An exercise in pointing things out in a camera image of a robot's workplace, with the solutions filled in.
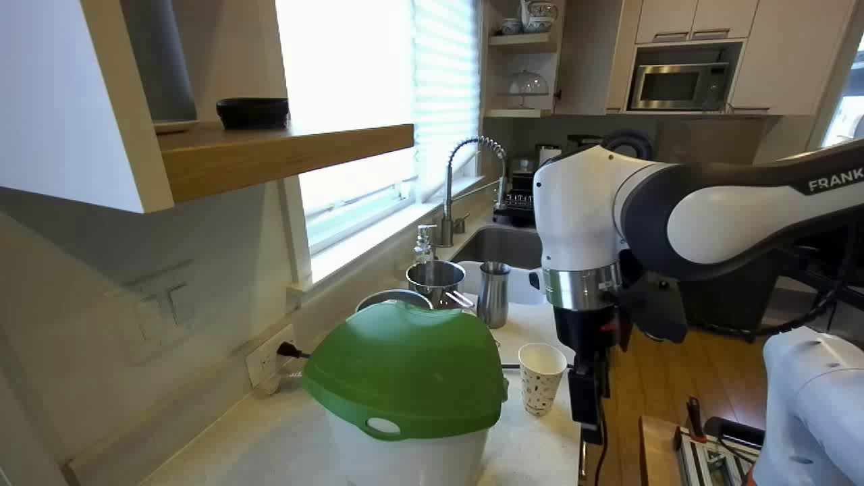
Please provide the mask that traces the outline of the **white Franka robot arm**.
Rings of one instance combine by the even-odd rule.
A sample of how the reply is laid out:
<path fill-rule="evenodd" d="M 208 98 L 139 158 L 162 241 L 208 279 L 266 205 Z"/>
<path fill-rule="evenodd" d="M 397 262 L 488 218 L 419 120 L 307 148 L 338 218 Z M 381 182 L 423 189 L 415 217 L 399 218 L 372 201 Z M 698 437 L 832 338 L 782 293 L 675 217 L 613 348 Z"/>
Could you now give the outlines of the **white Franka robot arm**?
<path fill-rule="evenodd" d="M 555 338 L 574 351 L 573 415 L 596 419 L 601 328 L 623 298 L 617 256 L 678 282 L 729 275 L 802 237 L 847 232 L 825 303 L 855 305 L 860 279 L 860 148 L 841 144 L 774 166 L 673 166 L 592 145 L 532 178 L 540 275 Z M 864 486 L 860 348 L 809 320 L 763 347 L 767 437 L 759 486 Z"/>

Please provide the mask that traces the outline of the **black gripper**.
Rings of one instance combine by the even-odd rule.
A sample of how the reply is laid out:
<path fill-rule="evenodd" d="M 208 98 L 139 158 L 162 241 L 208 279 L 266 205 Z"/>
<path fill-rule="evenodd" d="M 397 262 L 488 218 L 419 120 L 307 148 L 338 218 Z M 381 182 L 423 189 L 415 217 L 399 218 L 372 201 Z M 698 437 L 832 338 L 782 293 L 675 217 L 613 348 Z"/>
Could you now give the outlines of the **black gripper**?
<path fill-rule="evenodd" d="M 569 414 L 581 424 L 585 444 L 604 441 L 601 399 L 609 395 L 609 359 L 613 347 L 623 347 L 616 311 L 552 311 L 555 338 L 573 351 L 567 371 Z"/>

